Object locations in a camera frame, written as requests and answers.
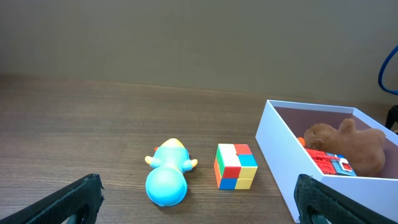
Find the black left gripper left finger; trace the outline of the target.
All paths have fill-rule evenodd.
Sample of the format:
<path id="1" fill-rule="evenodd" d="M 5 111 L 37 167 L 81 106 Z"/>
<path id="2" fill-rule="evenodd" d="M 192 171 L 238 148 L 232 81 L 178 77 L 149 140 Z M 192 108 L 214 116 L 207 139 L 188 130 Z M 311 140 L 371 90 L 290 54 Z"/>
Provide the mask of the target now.
<path id="1" fill-rule="evenodd" d="M 1 220 L 1 224 L 95 224 L 104 201 L 101 178 L 88 174 L 28 207 Z"/>

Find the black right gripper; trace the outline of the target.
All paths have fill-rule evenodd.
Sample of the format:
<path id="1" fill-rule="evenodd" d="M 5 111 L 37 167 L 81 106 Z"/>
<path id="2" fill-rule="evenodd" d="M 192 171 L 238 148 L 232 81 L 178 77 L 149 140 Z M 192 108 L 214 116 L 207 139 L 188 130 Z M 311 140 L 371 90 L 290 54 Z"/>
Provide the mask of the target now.
<path id="1" fill-rule="evenodd" d="M 398 106 L 394 105 L 392 108 L 389 109 L 387 113 L 385 127 L 387 129 L 391 129 L 394 123 L 398 121 Z"/>

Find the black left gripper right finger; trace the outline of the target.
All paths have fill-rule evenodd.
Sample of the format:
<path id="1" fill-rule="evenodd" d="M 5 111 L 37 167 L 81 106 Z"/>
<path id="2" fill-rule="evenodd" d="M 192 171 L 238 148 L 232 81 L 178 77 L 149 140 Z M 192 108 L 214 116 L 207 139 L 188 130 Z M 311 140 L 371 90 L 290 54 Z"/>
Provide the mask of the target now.
<path id="1" fill-rule="evenodd" d="M 294 199 L 302 224 L 397 224 L 306 174 L 300 174 Z"/>

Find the red toy truck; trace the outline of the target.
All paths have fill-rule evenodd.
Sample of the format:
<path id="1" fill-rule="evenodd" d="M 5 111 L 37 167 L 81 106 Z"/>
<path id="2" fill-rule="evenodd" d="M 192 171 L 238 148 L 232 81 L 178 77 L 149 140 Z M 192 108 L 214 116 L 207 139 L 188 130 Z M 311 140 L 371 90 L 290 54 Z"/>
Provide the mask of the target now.
<path id="1" fill-rule="evenodd" d="M 348 160 L 340 154 L 305 149 L 324 174 L 356 176 Z"/>

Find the brown plush toy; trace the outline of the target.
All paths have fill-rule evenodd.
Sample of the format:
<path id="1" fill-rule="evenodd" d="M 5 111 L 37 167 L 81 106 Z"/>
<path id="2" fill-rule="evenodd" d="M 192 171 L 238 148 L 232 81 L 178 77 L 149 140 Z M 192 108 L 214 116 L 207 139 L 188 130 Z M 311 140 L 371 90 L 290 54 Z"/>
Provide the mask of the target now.
<path id="1" fill-rule="evenodd" d="M 351 118 L 344 119 L 337 129 L 325 123 L 314 124 L 303 138 L 309 149 L 343 155 L 358 176 L 377 176 L 386 161 L 385 133 L 376 128 L 358 130 Z"/>

